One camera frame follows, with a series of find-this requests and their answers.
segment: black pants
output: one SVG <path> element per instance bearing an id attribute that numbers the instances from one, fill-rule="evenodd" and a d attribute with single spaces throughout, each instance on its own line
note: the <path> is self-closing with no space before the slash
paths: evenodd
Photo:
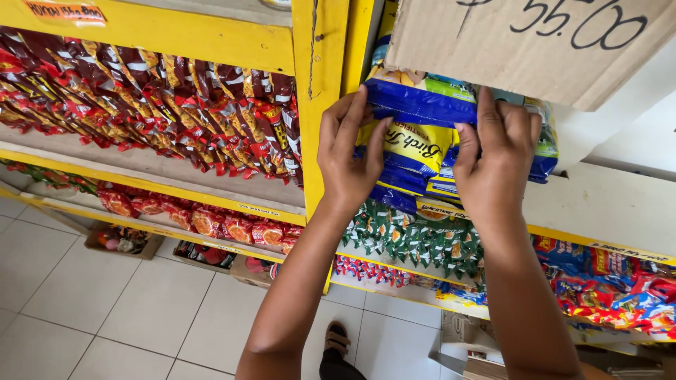
<path id="1" fill-rule="evenodd" d="M 321 380 L 366 380 L 366 377 L 352 364 L 346 362 L 335 348 L 324 351 L 322 364 L 319 364 L 319 378 Z"/>

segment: foot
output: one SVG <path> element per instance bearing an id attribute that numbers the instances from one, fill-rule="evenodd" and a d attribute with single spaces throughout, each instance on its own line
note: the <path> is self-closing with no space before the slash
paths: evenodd
<path id="1" fill-rule="evenodd" d="M 336 349 L 345 357 L 347 355 L 347 347 L 352 344 L 347 338 L 347 330 L 342 323 L 333 321 L 327 327 L 327 339 L 324 345 L 324 350 L 329 348 Z"/>

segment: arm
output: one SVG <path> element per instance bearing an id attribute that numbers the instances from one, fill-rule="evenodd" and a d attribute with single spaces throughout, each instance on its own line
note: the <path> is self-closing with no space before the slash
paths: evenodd
<path id="1" fill-rule="evenodd" d="M 477 132 L 468 124 L 456 125 L 460 155 L 453 171 L 485 249 L 489 312 L 509 377 L 583 379 L 521 212 L 541 116 L 495 102 L 490 88 L 482 87 L 478 117 Z"/>
<path id="2" fill-rule="evenodd" d="M 383 170 L 383 137 L 391 120 L 378 124 L 363 159 L 352 157 L 360 125 L 372 120 L 363 85 L 322 115 L 317 163 L 324 173 L 324 196 L 258 310 L 239 359 L 238 379 L 300 378 L 303 347 L 327 270 L 347 225 Z"/>

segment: person's left hand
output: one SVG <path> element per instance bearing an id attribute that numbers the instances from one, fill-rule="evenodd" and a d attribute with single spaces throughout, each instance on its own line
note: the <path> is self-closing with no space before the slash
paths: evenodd
<path id="1" fill-rule="evenodd" d="M 363 158 L 354 158 L 361 126 L 373 121 L 366 104 L 364 85 L 336 101 L 322 114 L 317 163 L 324 178 L 323 201 L 336 212 L 354 215 L 368 197 L 383 171 L 385 131 L 392 118 L 382 119 L 373 130 Z"/>

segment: hand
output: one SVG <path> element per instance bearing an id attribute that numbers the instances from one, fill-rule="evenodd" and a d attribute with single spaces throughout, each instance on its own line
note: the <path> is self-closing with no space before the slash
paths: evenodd
<path id="1" fill-rule="evenodd" d="M 489 87 L 479 91 L 477 115 L 478 138 L 469 124 L 456 124 L 460 153 L 453 175 L 462 205 L 479 230 L 522 222 L 522 200 L 542 117 L 518 105 L 496 102 Z"/>
<path id="2" fill-rule="evenodd" d="M 366 104 L 364 85 L 356 93 L 336 101 L 322 115 L 317 163 L 324 178 L 322 202 L 340 214 L 354 216 L 383 171 L 383 143 L 392 118 L 381 120 L 373 130 L 363 158 L 353 158 L 361 126 L 373 121 Z"/>

